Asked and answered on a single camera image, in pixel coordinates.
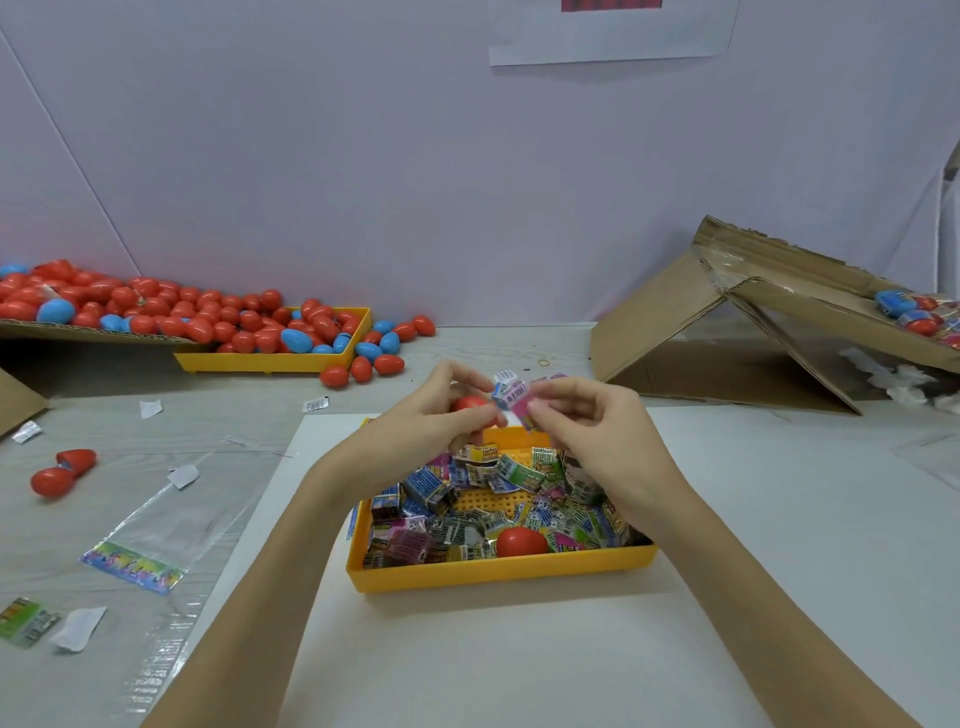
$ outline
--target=cardboard ramp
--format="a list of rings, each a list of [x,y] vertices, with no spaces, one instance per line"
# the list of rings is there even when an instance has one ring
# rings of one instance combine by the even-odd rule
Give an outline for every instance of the cardboard ramp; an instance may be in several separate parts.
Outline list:
[[[859,414],[843,390],[766,313],[927,367],[960,373],[960,352],[898,328],[873,301],[887,279],[711,217],[691,248],[593,329],[597,379],[640,394]],[[724,302],[755,339],[674,337]]]

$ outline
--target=hand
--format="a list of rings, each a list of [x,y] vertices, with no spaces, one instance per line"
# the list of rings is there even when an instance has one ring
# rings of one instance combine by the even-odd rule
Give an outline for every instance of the hand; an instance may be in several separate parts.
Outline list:
[[[690,487],[639,395],[578,376],[534,382],[530,414],[607,492],[630,525],[658,530],[658,516]]]
[[[318,461],[333,468],[348,491],[349,505],[380,493],[448,450],[483,442],[483,428],[506,416],[492,402],[450,412],[467,394],[487,394],[493,382],[464,364],[442,361],[412,395],[361,427]]]

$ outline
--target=left hand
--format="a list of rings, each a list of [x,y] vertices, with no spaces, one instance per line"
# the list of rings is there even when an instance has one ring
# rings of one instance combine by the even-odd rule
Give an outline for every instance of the left hand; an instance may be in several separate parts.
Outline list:
[[[464,364],[444,360],[420,388],[361,427],[318,461],[344,483],[350,505],[380,493],[444,450],[479,445],[483,428],[506,416],[492,402],[450,412],[450,404],[468,394],[488,394],[493,382]]]

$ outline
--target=clear plastic bag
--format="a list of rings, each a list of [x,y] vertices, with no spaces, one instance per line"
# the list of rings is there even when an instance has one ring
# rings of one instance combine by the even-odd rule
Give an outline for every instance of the clear plastic bag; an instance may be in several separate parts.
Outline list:
[[[80,560],[149,591],[169,593],[263,495],[266,482],[243,475],[245,455],[206,458],[197,482],[183,490],[168,483]]]

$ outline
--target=forearm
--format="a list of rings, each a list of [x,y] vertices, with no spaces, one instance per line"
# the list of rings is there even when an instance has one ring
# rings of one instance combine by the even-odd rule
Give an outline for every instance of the forearm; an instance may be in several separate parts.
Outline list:
[[[314,466],[246,575],[144,728],[276,723],[300,640],[347,507]]]
[[[918,728],[685,481],[657,539],[778,728]]]

